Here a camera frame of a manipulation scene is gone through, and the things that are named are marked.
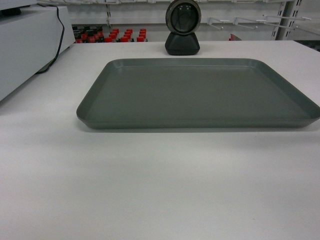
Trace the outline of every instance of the black cable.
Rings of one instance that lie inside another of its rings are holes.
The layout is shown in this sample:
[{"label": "black cable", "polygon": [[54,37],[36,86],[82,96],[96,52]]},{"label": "black cable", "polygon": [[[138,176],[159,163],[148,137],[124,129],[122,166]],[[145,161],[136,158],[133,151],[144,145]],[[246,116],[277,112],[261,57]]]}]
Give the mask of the black cable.
[{"label": "black cable", "polygon": [[56,52],[56,55],[54,57],[54,59],[49,63],[49,65],[46,67],[46,69],[44,70],[40,70],[40,71],[37,71],[35,74],[43,74],[45,72],[47,72],[49,70],[49,68],[55,63],[55,61],[57,60],[58,56],[59,56],[59,53],[60,53],[60,49],[61,49],[61,45],[62,45],[62,41],[64,39],[64,34],[65,34],[65,26],[64,24],[62,23],[62,21],[60,20],[60,17],[59,17],[59,8],[56,6],[56,5],[42,5],[42,4],[37,4],[39,5],[40,7],[43,7],[43,8],[46,8],[46,7],[54,7],[56,8],[56,16],[58,17],[58,20],[59,22],[61,23],[62,25],[62,33],[61,33],[61,37],[60,37],[60,42],[59,42],[59,47],[58,47],[58,51]]}]

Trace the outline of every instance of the red bottle cap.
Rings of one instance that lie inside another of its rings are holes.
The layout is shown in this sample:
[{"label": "red bottle cap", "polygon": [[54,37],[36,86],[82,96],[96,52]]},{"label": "red bottle cap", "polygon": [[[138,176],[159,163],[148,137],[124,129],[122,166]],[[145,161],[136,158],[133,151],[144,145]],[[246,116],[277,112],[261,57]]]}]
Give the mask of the red bottle cap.
[{"label": "red bottle cap", "polygon": [[82,40],[87,40],[87,38],[88,38],[88,36],[87,36],[86,33],[82,33],[82,34],[81,34],[81,39],[82,39]]},{"label": "red bottle cap", "polygon": [[102,31],[98,31],[98,36],[99,36],[99,38],[103,38],[104,37],[104,33]]},{"label": "red bottle cap", "polygon": [[144,38],[143,36],[138,36],[138,37],[136,38],[136,41],[137,41],[137,42],[144,42],[144,41],[145,41],[145,38]]},{"label": "red bottle cap", "polygon": [[114,33],[110,33],[110,34],[109,34],[109,37],[112,38],[112,39],[116,39],[116,38],[117,38],[117,35],[115,35]]},{"label": "red bottle cap", "polygon": [[110,37],[110,36],[105,37],[104,38],[104,42],[105,43],[111,43],[112,42],[112,37]]},{"label": "red bottle cap", "polygon": [[118,36],[118,32],[113,30],[112,32],[110,32],[110,34],[115,34],[116,36]]},{"label": "red bottle cap", "polygon": [[122,43],[127,43],[128,42],[128,38],[126,36],[123,36],[123,37],[120,38],[120,41]]},{"label": "red bottle cap", "polygon": [[146,38],[146,34],[145,33],[140,33],[139,37],[143,37],[145,39]]},{"label": "red bottle cap", "polygon": [[131,34],[126,33],[125,35],[123,35],[124,37],[127,37],[128,39],[131,39]]},{"label": "red bottle cap", "polygon": [[88,36],[88,43],[93,44],[96,42],[96,39],[94,36]]}]

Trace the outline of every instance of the white counter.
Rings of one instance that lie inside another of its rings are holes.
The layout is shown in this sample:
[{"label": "white counter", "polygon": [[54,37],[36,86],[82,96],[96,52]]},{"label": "white counter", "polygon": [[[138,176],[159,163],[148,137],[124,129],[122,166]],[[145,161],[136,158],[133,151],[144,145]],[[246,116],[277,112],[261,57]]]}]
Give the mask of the white counter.
[{"label": "white counter", "polygon": [[[320,53],[201,42],[253,58],[320,105]],[[301,129],[98,132],[76,109],[104,66],[164,43],[74,44],[0,102],[1,240],[319,240],[320,120]]]}]

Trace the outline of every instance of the metal hook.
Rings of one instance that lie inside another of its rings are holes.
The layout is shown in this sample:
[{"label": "metal hook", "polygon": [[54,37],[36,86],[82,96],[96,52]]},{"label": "metal hook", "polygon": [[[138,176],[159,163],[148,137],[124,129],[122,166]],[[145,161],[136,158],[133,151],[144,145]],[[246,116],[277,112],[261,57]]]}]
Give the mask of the metal hook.
[{"label": "metal hook", "polygon": [[[285,2],[293,2],[294,0],[285,0]],[[284,0],[263,0],[264,3],[270,3],[270,4],[273,4],[273,3],[282,3],[284,2]]]},{"label": "metal hook", "polygon": [[52,4],[63,4],[63,2],[61,2],[61,1],[54,1],[54,0],[49,0],[49,2],[50,3],[52,3]]},{"label": "metal hook", "polygon": [[297,20],[297,21],[305,21],[305,20],[312,20],[312,18],[302,16],[301,18],[298,17],[291,17],[291,16],[268,16],[263,15],[265,19],[267,18],[276,18],[276,19],[289,19],[289,20]]},{"label": "metal hook", "polygon": [[230,22],[229,20],[221,20],[221,19],[217,19],[217,18],[214,18],[214,17],[209,17],[208,25],[211,26],[211,27],[213,27],[213,28],[215,28],[215,29],[218,29],[218,30],[223,30],[224,27],[223,27],[223,26],[218,27],[218,26],[213,25],[212,20],[215,20],[215,21],[217,21],[217,22],[219,22],[219,23],[223,23],[223,24]]},{"label": "metal hook", "polygon": [[251,20],[251,19],[247,19],[247,18],[243,18],[243,17],[236,17],[233,22],[234,25],[242,27],[242,28],[246,28],[246,29],[251,29],[251,30],[256,30],[258,28],[258,26],[250,27],[250,26],[241,25],[241,24],[239,24],[238,19],[243,19],[243,20],[247,20],[247,21],[256,23],[256,21]]},{"label": "metal hook", "polygon": [[294,27],[290,27],[290,26],[283,26],[280,24],[274,24],[274,23],[268,23],[267,20],[256,20],[258,23],[263,23],[264,25],[269,25],[269,26],[274,26],[274,27],[278,27],[278,28],[284,28],[284,29],[295,29]]},{"label": "metal hook", "polygon": [[315,30],[313,30],[312,31],[312,29],[310,29],[310,28],[305,28],[305,27],[303,27],[303,26],[295,26],[295,28],[296,29],[299,29],[299,30],[302,30],[302,31],[305,31],[305,32],[307,32],[307,33],[312,33],[312,34],[315,34],[315,35],[318,35],[318,36],[320,36],[320,32],[317,30],[317,29],[315,29]]},{"label": "metal hook", "polygon": [[257,0],[231,0],[234,4],[254,4]]},{"label": "metal hook", "polygon": [[92,1],[90,0],[80,0],[81,2],[73,2],[73,4],[78,4],[78,5],[81,5],[81,4],[93,4]]}]

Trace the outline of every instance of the bottle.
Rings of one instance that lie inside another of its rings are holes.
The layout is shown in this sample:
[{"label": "bottle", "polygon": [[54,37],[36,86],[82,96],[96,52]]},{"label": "bottle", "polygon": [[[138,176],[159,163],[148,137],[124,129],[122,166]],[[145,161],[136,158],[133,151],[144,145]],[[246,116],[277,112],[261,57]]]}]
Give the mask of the bottle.
[{"label": "bottle", "polygon": [[94,36],[95,42],[96,43],[100,43],[100,38],[99,38],[99,35],[98,35],[98,29],[96,27],[93,27],[93,28],[91,28],[91,30],[93,31],[93,36]]},{"label": "bottle", "polygon": [[88,35],[87,35],[87,31],[85,30],[84,27],[80,27],[78,28],[78,30],[80,31],[80,34],[81,34],[81,39],[82,39],[82,42],[84,44],[86,44],[88,42]]},{"label": "bottle", "polygon": [[116,32],[117,34],[120,33],[119,28],[113,28],[113,29],[112,29],[112,32]]},{"label": "bottle", "polygon": [[130,33],[125,33],[123,36],[128,38],[128,42],[131,42],[131,34]]},{"label": "bottle", "polygon": [[145,38],[144,38],[143,36],[138,36],[138,37],[136,38],[136,41],[137,41],[138,43],[144,42],[144,41],[145,41]]},{"label": "bottle", "polygon": [[112,43],[112,37],[110,37],[110,36],[105,37],[104,42],[105,43]]},{"label": "bottle", "polygon": [[96,26],[96,29],[98,31],[100,43],[103,43],[105,41],[105,36],[104,36],[104,31],[103,31],[102,25]]},{"label": "bottle", "polygon": [[94,36],[94,31],[93,30],[87,30],[86,31],[88,33],[88,38],[87,38],[87,42],[92,44],[96,42],[95,36]]},{"label": "bottle", "polygon": [[83,43],[83,41],[82,41],[82,39],[81,39],[81,33],[80,33],[80,32],[76,33],[76,34],[74,35],[74,38],[75,38],[75,43],[76,43],[76,44],[82,44],[82,43]]},{"label": "bottle", "polygon": [[73,35],[80,34],[79,30],[73,30]]},{"label": "bottle", "polygon": [[144,39],[146,39],[146,34],[145,33],[139,33],[139,37],[143,37]]},{"label": "bottle", "polygon": [[110,33],[109,37],[112,39],[112,42],[116,42],[117,41],[117,35],[115,33]]},{"label": "bottle", "polygon": [[85,30],[86,38],[88,38],[88,33],[87,33],[87,31],[90,30],[90,26],[84,26],[83,29]]},{"label": "bottle", "polygon": [[123,36],[120,38],[121,43],[127,43],[128,42],[128,38],[126,36]]}]

